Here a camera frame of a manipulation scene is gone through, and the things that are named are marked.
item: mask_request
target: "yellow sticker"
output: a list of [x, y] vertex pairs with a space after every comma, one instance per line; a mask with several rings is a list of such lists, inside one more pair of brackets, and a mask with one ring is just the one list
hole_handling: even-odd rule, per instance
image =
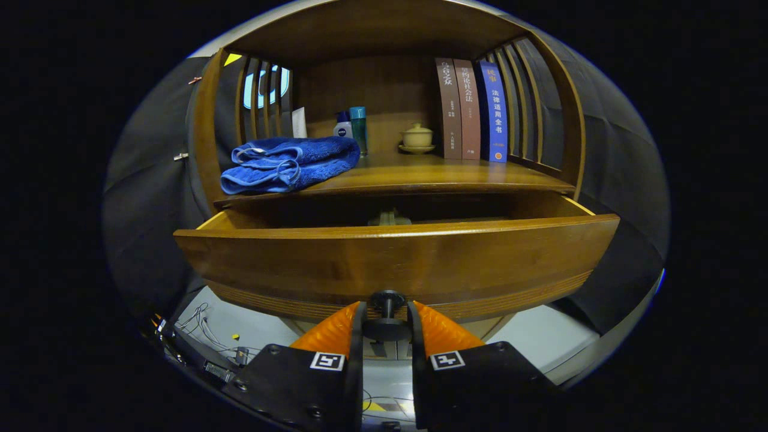
[[386, 411], [384, 408], [380, 407], [379, 404], [377, 404], [376, 402], [371, 402], [370, 400], [364, 400], [362, 402], [362, 408], [363, 410], [366, 410], [366, 411]]
[[233, 61], [236, 61], [240, 57], [243, 57], [243, 56], [239, 54], [230, 54], [230, 56], [227, 57], [227, 61], [224, 62], [224, 66], [230, 64]]

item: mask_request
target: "drawer front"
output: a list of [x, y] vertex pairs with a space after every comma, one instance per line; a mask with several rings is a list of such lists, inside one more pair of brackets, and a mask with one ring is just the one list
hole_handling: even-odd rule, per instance
[[238, 229], [222, 212], [174, 236], [217, 295], [254, 310], [317, 322], [393, 289], [469, 322], [548, 303], [584, 283], [619, 218], [558, 199], [579, 215]]

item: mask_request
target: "saucer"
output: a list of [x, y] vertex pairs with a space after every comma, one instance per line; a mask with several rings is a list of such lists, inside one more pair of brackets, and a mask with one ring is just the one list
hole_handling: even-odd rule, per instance
[[402, 144], [398, 145], [397, 147], [400, 150], [407, 151], [408, 153], [413, 153], [414, 155], [421, 155], [435, 148], [434, 145], [428, 145], [427, 147], [406, 147], [405, 145], [402, 145]]

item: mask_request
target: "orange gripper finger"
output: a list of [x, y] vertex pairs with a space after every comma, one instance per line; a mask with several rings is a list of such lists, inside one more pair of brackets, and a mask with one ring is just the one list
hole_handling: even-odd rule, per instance
[[413, 304], [422, 320], [424, 351], [427, 357], [485, 345], [480, 338], [453, 322], [451, 318], [418, 301]]
[[291, 348], [323, 353], [344, 354], [349, 357], [352, 341], [352, 322], [355, 319], [359, 301], [342, 308], [307, 331]]

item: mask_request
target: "lotion bottle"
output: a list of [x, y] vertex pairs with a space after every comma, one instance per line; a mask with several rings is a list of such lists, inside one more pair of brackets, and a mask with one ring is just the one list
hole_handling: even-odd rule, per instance
[[349, 114], [346, 111], [336, 113], [336, 127], [333, 128], [333, 134], [337, 137], [354, 138], [352, 135], [352, 122], [349, 121]]

